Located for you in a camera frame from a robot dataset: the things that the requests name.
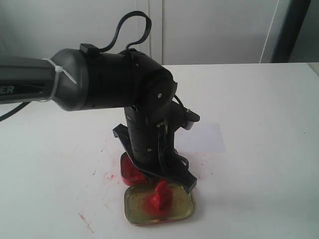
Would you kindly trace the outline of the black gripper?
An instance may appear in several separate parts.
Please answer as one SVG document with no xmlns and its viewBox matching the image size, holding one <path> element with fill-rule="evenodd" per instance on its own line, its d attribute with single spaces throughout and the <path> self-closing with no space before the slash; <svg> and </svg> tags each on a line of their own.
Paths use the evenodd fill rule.
<svg viewBox="0 0 319 239">
<path fill-rule="evenodd" d="M 132 164 L 150 184 L 174 179 L 186 193 L 191 193 L 197 178 L 189 171 L 189 161 L 174 148 L 174 134 L 184 126 L 184 106 L 170 101 L 152 111 L 125 107 L 126 125 L 113 129 Z"/>
</svg>

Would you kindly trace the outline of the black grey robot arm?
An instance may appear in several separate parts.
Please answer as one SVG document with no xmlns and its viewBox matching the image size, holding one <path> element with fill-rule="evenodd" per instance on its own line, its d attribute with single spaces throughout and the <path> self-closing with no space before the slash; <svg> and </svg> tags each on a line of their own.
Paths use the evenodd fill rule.
<svg viewBox="0 0 319 239">
<path fill-rule="evenodd" d="M 49 59 L 3 56 L 0 102 L 54 101 L 66 111 L 123 108 L 126 124 L 113 129 L 132 164 L 148 181 L 160 179 L 190 193 L 197 183 L 174 134 L 200 120 L 176 95 L 171 72 L 149 56 L 63 49 Z"/>
</svg>

